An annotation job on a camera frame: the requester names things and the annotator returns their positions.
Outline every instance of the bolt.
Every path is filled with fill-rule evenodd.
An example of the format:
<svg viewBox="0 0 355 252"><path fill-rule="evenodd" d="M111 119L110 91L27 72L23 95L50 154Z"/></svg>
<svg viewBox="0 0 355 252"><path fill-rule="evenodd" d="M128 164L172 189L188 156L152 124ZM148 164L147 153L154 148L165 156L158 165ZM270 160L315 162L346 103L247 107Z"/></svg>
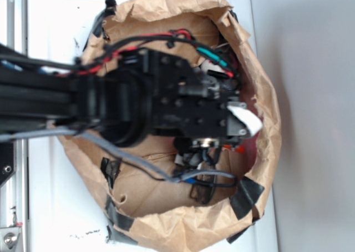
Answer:
<svg viewBox="0 0 355 252"><path fill-rule="evenodd" d="M176 61L175 62L175 66L178 67L178 68L181 68L182 67L182 61Z"/></svg>
<svg viewBox="0 0 355 252"><path fill-rule="evenodd" d="M220 126L222 126L222 127L226 127L226 120L220 120L220 122L219 122L219 124L220 124Z"/></svg>
<svg viewBox="0 0 355 252"><path fill-rule="evenodd" d="M7 172L7 173L11 172L11 170L12 170L12 168L9 165L4 167L4 171Z"/></svg>
<svg viewBox="0 0 355 252"><path fill-rule="evenodd" d="M164 57L162 57L162 58L160 59L160 62L161 62L162 64L169 64L169 63L170 63L170 58L167 57L167 56L164 56Z"/></svg>
<svg viewBox="0 0 355 252"><path fill-rule="evenodd" d="M200 99L196 102L196 104L197 104L197 106L203 106L205 104L205 102L202 99Z"/></svg>
<svg viewBox="0 0 355 252"><path fill-rule="evenodd" d="M140 49L140 50L138 51L138 54L139 54L139 55L146 55L147 52L148 52L148 50L144 48L144 49Z"/></svg>
<svg viewBox="0 0 355 252"><path fill-rule="evenodd" d="M177 107L181 107L182 105L183 105L183 101L180 99L180 98L178 98L175 102L174 102L174 104L175 104L175 106L177 106Z"/></svg>
<svg viewBox="0 0 355 252"><path fill-rule="evenodd" d="M169 103L169 99L167 97L162 97L160 103L163 105L167 105Z"/></svg>
<svg viewBox="0 0 355 252"><path fill-rule="evenodd" d="M7 235L5 235L4 237L4 243L10 247L12 245L14 245L17 241L17 236L15 236L13 233L8 233Z"/></svg>
<svg viewBox="0 0 355 252"><path fill-rule="evenodd" d="M204 123L204 120L202 118L197 118L196 119L196 123L197 124L202 124L202 123Z"/></svg>
<svg viewBox="0 0 355 252"><path fill-rule="evenodd" d="M239 135L246 135L247 131L245 129L239 130Z"/></svg>

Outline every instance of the red wire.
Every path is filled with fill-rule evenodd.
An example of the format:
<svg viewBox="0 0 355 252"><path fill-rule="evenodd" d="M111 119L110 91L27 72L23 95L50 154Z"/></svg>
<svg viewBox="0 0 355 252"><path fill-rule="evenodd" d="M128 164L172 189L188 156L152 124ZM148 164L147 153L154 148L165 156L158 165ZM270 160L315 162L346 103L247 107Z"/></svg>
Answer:
<svg viewBox="0 0 355 252"><path fill-rule="evenodd" d="M233 72L229 72L228 70L225 70L226 74L230 77L230 78L233 78L234 77L234 74Z"/></svg>
<svg viewBox="0 0 355 252"><path fill-rule="evenodd" d="M187 39L192 39L192 35L189 31L187 31L186 29L178 29L176 31L173 31L173 32L162 32L162 33L147 33L147 34L141 34L140 36L142 37L150 37L150 36L172 36L174 33L177 33L177 34L182 34L184 35ZM119 56L119 54L123 51L133 51L135 49L137 49L138 47L137 46L131 46L131 47L127 47L125 49L122 49L120 51L115 51L112 53L112 55L110 56L107 56L106 58L103 59L103 63L102 64L98 64L97 66L91 68L91 69L88 69L88 70L81 70L80 72L77 72L76 74L78 75L86 75L86 74L89 74L89 73L96 73L98 72L105 63L109 62L110 60L112 60L113 58L116 58ZM62 73L62 74L57 74L56 76L58 77L65 77L65 76L68 76L72 74L72 72L70 73ZM230 73L228 74L228 76L230 77L233 77L233 74Z"/></svg>

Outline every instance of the gray cable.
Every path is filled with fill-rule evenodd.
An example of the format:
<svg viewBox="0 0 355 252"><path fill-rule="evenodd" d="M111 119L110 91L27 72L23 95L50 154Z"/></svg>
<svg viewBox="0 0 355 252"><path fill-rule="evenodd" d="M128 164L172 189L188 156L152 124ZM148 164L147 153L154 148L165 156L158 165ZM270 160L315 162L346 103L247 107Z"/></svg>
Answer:
<svg viewBox="0 0 355 252"><path fill-rule="evenodd" d="M28 139L38 137L48 137L53 135L75 135L78 132L70 130L67 127L57 127L53 129L35 130L29 132L20 132L14 134L0 134L0 142L10 142L16 139Z"/></svg>
<svg viewBox="0 0 355 252"><path fill-rule="evenodd" d="M108 153L110 153L111 155L113 155L115 157L124 158L125 160L127 160L129 162L132 162L132 163L138 164L142 167L146 167L150 170L153 170L154 172L160 174L161 177L163 177L165 180L172 182L172 183L178 183L178 182L181 182L182 180L196 177L197 175L222 175L222 176L232 178L232 179L235 178L235 176L233 174L228 173L228 172L223 172L221 170L193 170L188 173L182 174L179 177L171 177L168 173L166 173L162 169L158 168L154 164L150 163L149 161L119 149L118 147L116 147L114 144L110 143L106 139L98 137L98 136L91 134L89 132L84 132L84 133L80 134L79 136L93 142L94 144L98 145L99 147L106 150Z"/></svg>
<svg viewBox="0 0 355 252"><path fill-rule="evenodd" d="M15 134L0 134L0 142L10 142L16 139L48 137L53 135L76 135L76 134L78 134L78 131L76 130L70 130L67 127L57 127L54 129L43 129L43 130L36 130L30 132L20 132ZM172 183L178 183L183 180L196 177L197 175L222 175L232 179L235 178L233 174L223 172L221 170L193 170L188 173L182 174L179 177L171 177L168 173L166 173L159 167L155 166L154 164L150 163L149 161L119 149L114 144L112 144L111 142L107 141L102 137L96 136L90 132L83 132L80 133L78 136L93 142L94 144L106 150L108 153L110 153L111 155L117 158L124 158L126 161L150 169L158 173L165 180Z"/></svg>

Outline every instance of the crumpled paper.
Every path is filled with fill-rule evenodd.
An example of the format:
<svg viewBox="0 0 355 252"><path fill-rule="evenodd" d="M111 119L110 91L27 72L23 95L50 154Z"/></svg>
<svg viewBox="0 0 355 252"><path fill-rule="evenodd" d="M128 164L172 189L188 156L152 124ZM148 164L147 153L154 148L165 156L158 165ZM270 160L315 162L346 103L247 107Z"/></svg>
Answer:
<svg viewBox="0 0 355 252"><path fill-rule="evenodd" d="M217 188L211 203L201 206L189 197L190 185L157 182L130 166L122 165L111 190L100 171L100 162L102 157L112 157L80 138L60 139L70 161L102 210L105 212L107 195L110 195L118 212L135 218L129 231L117 225L115 228L141 246L165 252L199 251L244 230L252 224L253 218L263 216L280 154L280 113L270 79L247 42L250 35L236 22L230 9L225 0L130 0L117 5L115 15L103 22L105 39L103 36L90 36L82 56L84 62L90 62L102 54L105 43L179 28L190 30L198 41L215 47L220 32L241 64L244 80L241 98L248 104L248 109L263 120L259 134L244 141L244 153L225 149L217 165L218 169L232 172L240 178L245 175L265 187L255 208L240 220L229 200L235 188ZM177 44L173 49L168 49L164 42L146 46L185 57L193 66L204 60L187 44ZM115 68L117 64L109 62L100 75ZM127 150L168 172L174 168L176 153L172 141L172 138L148 137L137 147Z"/></svg>

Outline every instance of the red component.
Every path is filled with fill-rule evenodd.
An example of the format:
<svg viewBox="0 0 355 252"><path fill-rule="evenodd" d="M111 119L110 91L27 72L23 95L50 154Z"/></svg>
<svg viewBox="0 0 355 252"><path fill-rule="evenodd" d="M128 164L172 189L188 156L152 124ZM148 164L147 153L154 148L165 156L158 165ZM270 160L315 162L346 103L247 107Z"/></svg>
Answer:
<svg viewBox="0 0 355 252"><path fill-rule="evenodd" d="M231 146L231 145L224 145L223 147L226 148L226 149L232 149L232 146ZM236 148L234 149L234 151L237 151L237 152L239 152L239 153L243 153L243 152L245 151L245 148L244 148L244 146L239 145L238 147L236 147Z"/></svg>

